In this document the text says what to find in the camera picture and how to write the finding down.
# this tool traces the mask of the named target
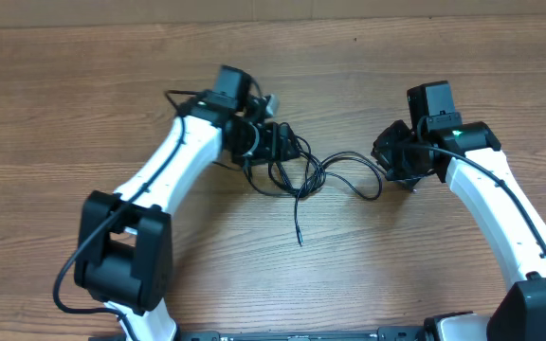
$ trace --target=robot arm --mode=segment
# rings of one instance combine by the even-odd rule
[[[249,94],[251,85],[258,97]],[[79,244],[93,241],[77,256],[75,282],[124,314],[123,329],[129,335],[129,324],[138,340],[176,334],[163,299],[173,265],[171,220],[199,174],[223,149],[240,166],[300,156],[289,125],[264,122],[277,111],[277,98],[263,97],[245,72],[223,66],[213,90],[191,94],[180,105],[169,98],[177,118],[144,167],[114,194],[94,191],[83,205]],[[114,214],[119,218],[108,229],[99,228]],[[136,246],[110,239],[124,231],[136,234]]]
[[[466,152],[465,156],[494,172],[518,196],[546,242],[546,224],[513,177],[502,151],[491,148]],[[479,170],[453,158],[446,182],[466,205],[499,262],[507,291],[514,283],[537,272],[546,278],[546,258],[518,209],[502,188]]]
[[[412,129],[395,121],[376,139],[372,155],[388,180],[415,185],[437,174],[447,183],[490,244],[508,291],[491,317],[432,317],[426,332],[436,341],[546,340],[546,225],[519,188],[500,142],[483,122],[462,123],[446,81],[410,89],[408,102]]]

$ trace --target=black cable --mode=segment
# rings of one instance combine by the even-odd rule
[[[263,91],[261,90],[261,85],[256,81],[255,78],[252,77],[252,84],[254,84],[254,87],[256,88],[256,92],[258,93],[258,97],[263,97]]]
[[[174,100],[169,96],[169,94],[176,94],[180,92],[167,91],[165,93],[166,98],[168,101],[172,104],[172,106],[177,109],[178,105],[174,102]],[[183,92],[181,95],[193,95],[193,92]],[[118,309],[112,309],[112,308],[90,308],[90,309],[77,309],[77,308],[70,308],[64,305],[64,303],[61,301],[60,298],[60,290],[61,285],[63,284],[63,279],[70,267],[73,265],[77,257],[85,250],[85,248],[96,238],[97,235],[99,235],[104,229],[110,227],[118,218],[119,216],[130,207],[130,205],[136,201],[140,195],[142,195],[147,189],[153,184],[155,179],[161,174],[162,171],[170,165],[170,162],[172,162],[172,159],[175,157],[175,155],[178,153],[178,150],[180,149],[180,146],[185,143],[184,137],[185,137],[185,118],[182,116],[180,117],[180,125],[181,125],[181,133],[178,137],[178,141],[176,142],[176,146],[174,146],[174,149],[170,153],[170,155],[166,158],[166,160],[159,166],[159,168],[151,175],[149,180],[147,180],[142,186],[140,186],[140,189],[126,202],[123,203],[113,214],[111,214],[109,217],[107,217],[100,225],[94,229],[94,231],[77,247],[75,252],[71,255],[71,257],[68,258],[66,263],[64,264],[63,268],[59,272],[58,276],[56,277],[56,281],[54,281],[54,288],[52,290],[52,296],[54,298],[54,303],[56,306],[63,312],[68,314],[99,314],[99,313],[107,313],[107,314],[114,314],[116,315],[121,321],[123,322],[123,325],[126,328],[126,331],[128,332],[128,335],[133,341],[138,341],[136,334],[134,333],[134,330],[132,329],[132,325],[128,321],[128,318],[126,314],[124,314],[122,311]]]
[[[429,150],[437,153],[442,153],[445,155],[448,155],[450,157],[454,157],[458,160],[461,160],[465,162],[467,165],[475,168],[478,171],[481,171],[483,174],[485,174],[487,177],[492,179],[500,188],[502,188],[505,193],[509,196],[511,201],[513,201],[513,204],[518,209],[519,213],[521,213],[521,216],[523,217],[524,221],[528,225],[528,228],[530,228],[530,232],[532,232],[532,235],[535,237],[535,240],[537,240],[538,245],[540,246],[540,249],[542,250],[542,254],[546,257],[546,243],[544,239],[540,236],[540,233],[537,230],[537,227],[535,226],[534,222],[530,218],[530,215],[526,211],[526,208],[523,206],[521,201],[519,200],[518,196],[511,190],[507,184],[504,182],[504,180],[500,179],[498,176],[496,176],[492,171],[487,170],[477,162],[474,162],[462,155],[447,151],[445,149],[432,147],[429,145],[418,145],[418,144],[408,144],[408,145],[398,145],[395,148],[399,149],[419,149],[419,150]]]
[[[197,92],[197,91],[184,91],[184,90],[166,90],[163,92],[163,95],[166,97],[168,102],[172,105],[176,113],[180,111],[180,108],[178,107],[178,104],[174,101],[171,95],[189,95],[189,96],[198,96],[202,95],[203,93]]]
[[[425,122],[425,119],[427,119],[426,116],[420,117],[418,119],[418,123],[416,123],[416,138],[418,139],[418,142],[425,143],[423,140],[423,122]]]
[[[311,151],[311,146],[309,143],[302,137],[296,135],[297,139],[297,147],[300,153],[300,157],[305,159],[307,161],[305,169],[304,169],[304,178],[303,183],[299,188],[295,188],[292,185],[292,182],[287,175],[287,172],[285,171],[285,168],[282,165],[282,162],[269,162],[268,164],[268,176],[269,179],[275,184],[275,186],[282,190],[280,193],[271,193],[266,192],[264,190],[261,190],[260,188],[257,188],[256,185],[252,182],[252,168],[249,164],[249,161],[246,160],[246,164],[244,165],[244,175],[246,176],[247,182],[259,193],[267,196],[273,196],[273,197],[294,197],[294,227],[296,229],[296,235],[297,239],[299,241],[299,245],[302,246],[304,244],[302,233],[300,231],[300,225],[299,225],[299,217],[298,217],[298,211],[299,211],[299,201],[300,199],[306,198],[309,195],[319,191],[323,184],[326,181],[327,176],[333,176],[342,182],[344,182],[355,194],[357,194],[360,198],[364,200],[376,200],[378,197],[380,197],[380,194],[382,193],[383,189],[383,178],[381,176],[381,173],[384,174],[384,171],[380,169],[378,166],[376,166],[372,161],[370,161],[368,158],[363,156],[360,153],[356,152],[340,152],[332,154],[328,157],[326,157],[323,161],[319,161],[318,158],[316,158]],[[336,162],[341,161],[354,161],[359,162],[366,167],[368,167],[375,175],[376,180],[378,181],[378,192],[374,196],[367,196],[363,194],[359,189],[355,188],[344,177],[332,173],[329,171],[326,171],[328,167],[332,166]],[[278,173],[281,177],[281,180],[277,179],[273,174],[273,166],[277,167]]]
[[[220,167],[222,167],[224,169],[228,169],[229,171],[242,171],[242,169],[232,168],[231,166],[227,166],[224,163],[220,163],[218,161],[214,161],[214,162],[212,162],[212,164],[214,164],[216,166],[220,166]]]

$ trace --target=wood grain surface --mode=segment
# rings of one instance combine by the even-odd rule
[[[170,129],[164,89],[212,87],[245,69],[282,101],[315,154],[372,143],[409,119],[405,91],[450,81],[464,121],[485,121],[546,221],[546,16],[0,30],[0,340],[84,340],[110,315],[66,315],[52,283],[92,189],[129,179]],[[300,162],[288,168],[300,177]],[[335,171],[376,190],[357,164]],[[263,172],[257,183],[267,188]],[[166,297],[185,331],[363,330],[430,315],[490,314],[499,267],[447,186],[376,202],[329,179],[300,203],[263,197],[212,166],[173,219]],[[63,299],[98,306],[69,276]]]
[[[546,0],[0,0],[0,28],[546,14]]]

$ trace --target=black plastic housing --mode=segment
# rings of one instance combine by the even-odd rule
[[[241,146],[241,149],[238,148],[232,151],[231,161],[234,164],[243,166],[246,159],[248,159],[251,166],[258,166],[269,162],[283,162],[300,157],[296,136],[288,124],[267,122],[252,127],[242,129],[238,133],[254,132],[252,136],[258,136],[258,143],[254,145],[254,137],[250,139],[236,138],[237,141],[243,140],[249,143]]]
[[[545,341],[546,280],[513,284],[490,318],[486,334],[489,341]]]
[[[426,132],[463,124],[461,115],[454,107],[452,90],[447,81],[413,87],[407,95],[412,128],[416,128],[421,117],[427,117],[422,127]]]
[[[212,92],[220,97],[231,99],[231,101],[221,104],[226,105],[234,112],[241,112],[246,107],[251,84],[252,78],[243,70],[222,65]]]
[[[483,122],[474,122],[462,126],[434,130],[429,142],[447,151],[464,156],[465,152],[483,148],[501,150],[501,143]],[[441,182],[446,181],[447,166],[451,158],[445,154],[435,155],[433,168]]]
[[[124,202],[117,195],[97,190],[83,204],[78,244]],[[166,294],[172,272],[171,216],[159,206],[136,205],[124,211],[110,231],[136,230],[136,246],[112,241],[103,231],[77,257],[75,283],[100,301],[114,301],[135,314],[153,310]]]
[[[378,136],[373,144],[372,156],[378,161],[380,166],[387,171],[385,177],[389,181],[413,180],[421,176],[419,174],[430,170],[430,163],[414,163],[416,157],[412,151],[398,150],[394,147],[402,143],[412,141],[412,132],[406,123],[399,119]],[[421,170],[415,167],[423,165]]]
[[[183,332],[180,341],[433,341],[423,327],[381,327],[350,332]]]

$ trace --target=black base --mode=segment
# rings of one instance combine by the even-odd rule
[[[180,341],[428,341],[423,327],[381,327],[359,332],[183,332]]]

